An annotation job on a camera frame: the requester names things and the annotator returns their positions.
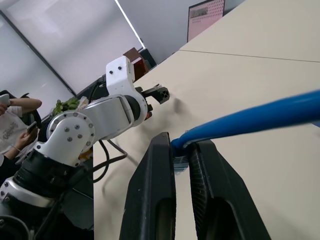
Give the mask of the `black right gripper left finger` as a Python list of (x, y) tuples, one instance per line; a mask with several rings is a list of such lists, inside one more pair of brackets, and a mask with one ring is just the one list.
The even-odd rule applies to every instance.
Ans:
[(121, 240), (173, 240), (176, 184), (168, 132), (155, 136), (127, 188)]

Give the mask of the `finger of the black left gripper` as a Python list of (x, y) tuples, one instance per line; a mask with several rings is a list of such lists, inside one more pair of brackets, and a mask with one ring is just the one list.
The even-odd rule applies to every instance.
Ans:
[(160, 105), (170, 99), (169, 90), (163, 86), (158, 88), (152, 96)]
[(160, 87), (161, 87), (161, 85), (160, 85), (160, 84), (157, 84), (157, 85), (155, 85), (155, 86), (152, 87), (152, 88), (143, 90), (143, 91), (141, 92), (141, 94), (142, 94), (143, 97), (153, 96), (155, 93), (158, 92), (158, 90), (159, 90)]

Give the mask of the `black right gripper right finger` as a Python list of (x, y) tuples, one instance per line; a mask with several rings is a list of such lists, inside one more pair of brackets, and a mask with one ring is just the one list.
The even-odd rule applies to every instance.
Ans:
[(245, 185), (210, 140), (189, 147), (189, 176), (199, 240), (269, 240)]

